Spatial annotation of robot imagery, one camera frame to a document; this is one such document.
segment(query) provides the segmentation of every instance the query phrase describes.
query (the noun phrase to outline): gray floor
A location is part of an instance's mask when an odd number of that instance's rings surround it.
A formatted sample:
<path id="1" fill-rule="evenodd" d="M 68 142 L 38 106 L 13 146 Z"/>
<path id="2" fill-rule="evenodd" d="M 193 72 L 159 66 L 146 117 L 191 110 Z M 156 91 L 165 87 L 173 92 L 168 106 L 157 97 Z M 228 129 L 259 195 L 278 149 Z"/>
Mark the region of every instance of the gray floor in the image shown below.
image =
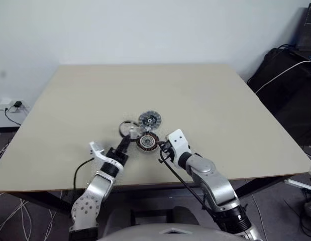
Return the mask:
<path id="1" fill-rule="evenodd" d="M 0 135 L 0 149 L 6 142 L 11 134 Z M 293 177 L 294 180 L 310 184 L 310 176 L 308 174 L 297 175 Z M 232 181 L 232 185 L 236 188 L 243 185 L 245 181 Z M 255 194 L 256 201 L 262 213 L 264 226 L 267 232 L 269 241 L 273 240 L 311 240 L 310 237 L 305 236 L 299 228 L 299 220 L 297 215 L 285 204 L 284 199 L 297 211 L 300 212 L 304 202 L 302 192 L 294 187 L 285 185 L 283 183 L 276 184 L 268 189 L 265 189 Z M 253 202 L 252 197 L 243 198 L 242 204 L 248 203 L 247 215 L 252 223 L 254 223 L 261 230 L 261 222 L 259 219 L 257 208 Z M 9 194 L 0 196 L 0 224 L 7 218 L 7 216 L 19 204 L 19 199 Z M 161 198 L 148 198 L 141 200 L 132 200 L 125 203 L 107 204 L 106 207 L 128 207 L 134 210 L 145 209 L 167 209 L 175 206 L 188 207 L 196 216 L 199 223 L 205 227 L 217 228 L 212 222 L 211 218 L 205 211 L 201 210 L 201 206 L 195 201 L 192 196 L 179 196 L 179 197 L 161 197 Z M 43 240 L 44 233 L 50 221 L 50 215 L 47 209 L 34 205 L 27 204 L 29 209 L 33 231 L 31 240 Z M 103 227 L 105 226 L 106 217 L 103 212 L 99 216 L 100 234 L 102 234 Z M 71 226 L 71 219 L 63 214 L 57 214 L 53 223 L 53 228 L 47 240 L 68 240 L 68 229 Z M 2 231 L 0 232 L 0 240 L 25 240 L 20 212 L 9 220 Z"/>

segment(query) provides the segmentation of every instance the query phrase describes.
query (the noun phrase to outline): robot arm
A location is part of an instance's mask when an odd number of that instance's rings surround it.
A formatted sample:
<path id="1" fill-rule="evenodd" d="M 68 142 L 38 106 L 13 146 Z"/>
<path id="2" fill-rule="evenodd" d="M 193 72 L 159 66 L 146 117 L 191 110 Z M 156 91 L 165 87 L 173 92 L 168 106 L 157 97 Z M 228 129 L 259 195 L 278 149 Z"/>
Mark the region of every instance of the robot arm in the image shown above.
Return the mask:
<path id="1" fill-rule="evenodd" d="M 127 148 L 131 142 L 130 136 L 123 137 L 117 149 L 110 148 L 104 153 L 97 143 L 89 143 L 92 156 L 100 162 L 101 169 L 96 171 L 85 192 L 74 202 L 71 215 L 74 224 L 69 229 L 69 240 L 96 240 L 100 205 L 112 190 L 116 176 L 123 171 L 128 159 Z"/>
<path id="2" fill-rule="evenodd" d="M 222 231 L 250 240 L 261 240 L 251 224 L 230 182 L 216 169 L 214 163 L 199 154 L 192 154 L 183 132 L 178 129 L 161 145 L 177 168 L 183 168 L 204 192 L 214 221 Z"/>

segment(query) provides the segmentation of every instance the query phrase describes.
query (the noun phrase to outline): white wall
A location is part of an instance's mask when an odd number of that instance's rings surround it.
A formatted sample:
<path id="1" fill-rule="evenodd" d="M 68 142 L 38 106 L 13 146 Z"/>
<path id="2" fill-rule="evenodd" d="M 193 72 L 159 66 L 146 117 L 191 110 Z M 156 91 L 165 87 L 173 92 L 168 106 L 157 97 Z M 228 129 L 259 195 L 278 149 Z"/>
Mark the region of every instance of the white wall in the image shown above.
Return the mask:
<path id="1" fill-rule="evenodd" d="M 0 0 L 0 99 L 33 105 L 60 64 L 227 63 L 246 80 L 309 2 Z"/>

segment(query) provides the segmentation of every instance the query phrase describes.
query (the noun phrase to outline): beige tabletop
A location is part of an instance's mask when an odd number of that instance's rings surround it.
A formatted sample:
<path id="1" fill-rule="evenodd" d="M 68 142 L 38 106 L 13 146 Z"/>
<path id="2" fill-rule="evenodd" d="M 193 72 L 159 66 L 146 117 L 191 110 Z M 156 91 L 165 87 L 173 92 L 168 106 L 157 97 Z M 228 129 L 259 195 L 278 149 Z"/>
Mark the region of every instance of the beige tabletop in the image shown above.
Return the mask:
<path id="1" fill-rule="evenodd" d="M 119 124 L 155 110 L 155 133 L 182 129 L 194 152 L 229 179 L 307 172 L 311 161 L 246 83 L 227 65 L 61 66 L 0 160 L 0 191 L 72 188 L 75 169 L 90 158 L 88 143 L 107 149 L 121 140 Z M 159 153 L 135 143 L 117 185 L 178 180 Z M 184 170 L 179 174 L 191 178 Z M 86 187 L 90 164 L 78 172 Z"/>

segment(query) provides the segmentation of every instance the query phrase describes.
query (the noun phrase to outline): power outlet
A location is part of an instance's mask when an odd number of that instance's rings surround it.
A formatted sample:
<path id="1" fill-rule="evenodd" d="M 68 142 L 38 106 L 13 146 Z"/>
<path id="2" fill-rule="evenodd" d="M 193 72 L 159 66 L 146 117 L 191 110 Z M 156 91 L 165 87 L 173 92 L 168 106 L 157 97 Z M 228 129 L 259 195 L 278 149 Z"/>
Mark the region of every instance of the power outlet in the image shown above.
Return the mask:
<path id="1" fill-rule="evenodd" d="M 29 107 L 29 105 L 23 99 L 10 99 L 3 98 L 0 102 L 0 110 L 5 111 L 6 108 L 10 109 L 9 112 L 16 112 L 18 108 L 12 107 L 16 101 L 21 101 L 22 107 Z"/>

